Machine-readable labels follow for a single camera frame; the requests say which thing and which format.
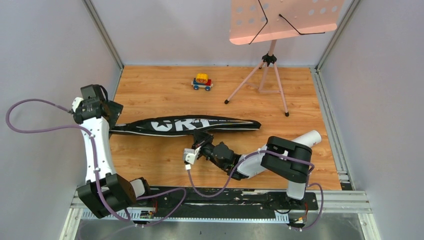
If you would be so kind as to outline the white shuttlecock tube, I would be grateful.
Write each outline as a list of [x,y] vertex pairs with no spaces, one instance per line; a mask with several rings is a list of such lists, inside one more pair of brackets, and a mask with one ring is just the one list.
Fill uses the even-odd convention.
[[322,136],[318,131],[311,130],[301,136],[294,138],[292,141],[312,148],[313,146],[321,143]]

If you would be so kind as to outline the black racket cover bag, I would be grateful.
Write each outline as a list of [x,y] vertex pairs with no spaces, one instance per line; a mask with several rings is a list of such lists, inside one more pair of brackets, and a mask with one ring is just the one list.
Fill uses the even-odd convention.
[[259,121],[213,115],[175,115],[147,118],[130,123],[116,124],[110,134],[182,137],[200,132],[243,132],[261,128]]

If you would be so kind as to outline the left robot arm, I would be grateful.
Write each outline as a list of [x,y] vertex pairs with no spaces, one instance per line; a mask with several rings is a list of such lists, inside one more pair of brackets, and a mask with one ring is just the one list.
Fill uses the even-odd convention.
[[99,84],[83,86],[81,97],[72,103],[73,119],[84,140],[86,154],[85,184],[77,188],[79,199],[98,218],[117,215],[138,203],[153,201],[153,193],[143,178],[132,181],[117,174],[110,148],[110,130],[116,125],[123,105],[108,99]]

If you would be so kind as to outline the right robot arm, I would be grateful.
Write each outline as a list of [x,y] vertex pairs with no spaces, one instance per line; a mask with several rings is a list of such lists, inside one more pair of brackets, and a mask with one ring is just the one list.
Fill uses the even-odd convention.
[[286,204],[298,209],[306,201],[305,190],[309,175],[314,169],[311,163],[312,147],[322,141],[316,130],[311,130],[293,140],[277,136],[248,154],[236,154],[223,142],[213,144],[213,135],[197,132],[191,148],[184,149],[183,161],[186,169],[200,157],[205,157],[235,180],[250,179],[269,170],[288,181]]

